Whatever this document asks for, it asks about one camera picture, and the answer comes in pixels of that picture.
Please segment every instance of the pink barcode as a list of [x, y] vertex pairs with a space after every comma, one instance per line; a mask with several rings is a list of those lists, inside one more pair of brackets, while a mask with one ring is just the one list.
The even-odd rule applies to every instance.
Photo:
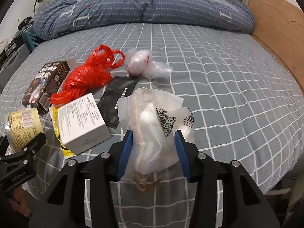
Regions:
[[31, 111], [22, 112], [22, 123], [23, 123], [23, 127], [28, 127], [28, 126], [34, 125]]

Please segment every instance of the barcode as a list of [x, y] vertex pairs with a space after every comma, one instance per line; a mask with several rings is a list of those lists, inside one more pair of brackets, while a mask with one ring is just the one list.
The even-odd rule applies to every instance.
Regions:
[[34, 126], [31, 111], [22, 112], [22, 123], [24, 128]]
[[49, 100], [48, 96], [45, 95], [45, 93], [42, 93], [42, 95], [39, 99], [39, 103], [46, 111], [48, 111], [48, 109], [51, 105], [51, 101]]
[[185, 124], [186, 126], [188, 126], [190, 128], [193, 128], [193, 126], [194, 126], [194, 116], [193, 116], [192, 111], [190, 110], [190, 108], [189, 107], [187, 107], [187, 108], [191, 112], [191, 115], [186, 117], [183, 120], [183, 124]]

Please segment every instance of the wooden bed frame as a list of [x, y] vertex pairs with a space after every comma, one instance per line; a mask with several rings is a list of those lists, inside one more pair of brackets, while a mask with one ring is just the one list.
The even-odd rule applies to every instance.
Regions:
[[304, 94], [304, 13], [286, 0], [249, 0], [253, 37], [282, 63]]

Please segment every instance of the black bag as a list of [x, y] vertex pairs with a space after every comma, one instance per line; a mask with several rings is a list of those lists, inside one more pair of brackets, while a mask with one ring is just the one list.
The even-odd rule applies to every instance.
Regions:
[[98, 109], [107, 127], [117, 128], [119, 124], [117, 101], [128, 97], [138, 83], [138, 78], [115, 76], [98, 102]]

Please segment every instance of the dark brown box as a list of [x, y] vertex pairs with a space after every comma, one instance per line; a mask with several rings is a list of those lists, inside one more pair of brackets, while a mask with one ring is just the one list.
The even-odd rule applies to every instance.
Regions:
[[47, 113], [51, 105], [51, 95], [57, 93], [60, 85], [70, 71], [69, 66], [76, 64], [75, 59], [46, 63], [30, 84], [22, 103], [31, 105], [39, 112]]

